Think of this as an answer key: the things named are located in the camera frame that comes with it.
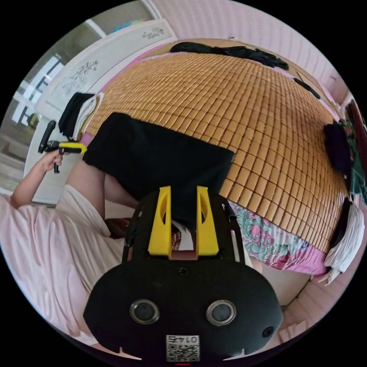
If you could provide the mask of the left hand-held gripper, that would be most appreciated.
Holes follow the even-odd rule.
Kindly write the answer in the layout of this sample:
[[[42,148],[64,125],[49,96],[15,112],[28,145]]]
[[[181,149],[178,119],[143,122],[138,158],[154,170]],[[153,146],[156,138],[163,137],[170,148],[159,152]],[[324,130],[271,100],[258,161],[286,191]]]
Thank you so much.
[[[45,152],[50,153],[55,151],[57,151],[57,155],[84,154],[87,151],[87,147],[82,143],[76,142],[48,142]]]

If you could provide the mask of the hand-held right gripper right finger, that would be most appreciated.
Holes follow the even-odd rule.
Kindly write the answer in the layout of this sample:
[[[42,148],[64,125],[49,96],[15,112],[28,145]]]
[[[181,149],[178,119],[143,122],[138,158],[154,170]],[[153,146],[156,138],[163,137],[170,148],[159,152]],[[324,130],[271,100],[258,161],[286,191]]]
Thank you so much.
[[[196,190],[196,255],[216,256],[219,245],[208,189],[197,186]]]

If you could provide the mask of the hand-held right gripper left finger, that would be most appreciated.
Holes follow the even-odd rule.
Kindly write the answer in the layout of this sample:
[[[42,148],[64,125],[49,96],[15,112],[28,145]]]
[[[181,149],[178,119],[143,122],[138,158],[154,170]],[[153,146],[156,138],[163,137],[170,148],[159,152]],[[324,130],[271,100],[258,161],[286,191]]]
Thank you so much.
[[[151,256],[172,255],[171,233],[171,187],[159,190],[148,252]]]

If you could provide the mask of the person's left hand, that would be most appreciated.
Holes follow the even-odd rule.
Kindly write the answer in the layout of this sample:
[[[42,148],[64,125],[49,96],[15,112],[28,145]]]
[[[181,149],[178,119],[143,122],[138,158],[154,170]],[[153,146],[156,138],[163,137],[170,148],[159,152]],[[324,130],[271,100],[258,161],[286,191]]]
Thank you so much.
[[[48,152],[41,157],[36,164],[36,167],[42,172],[47,173],[54,169],[54,166],[60,166],[62,163],[63,154],[58,150]]]

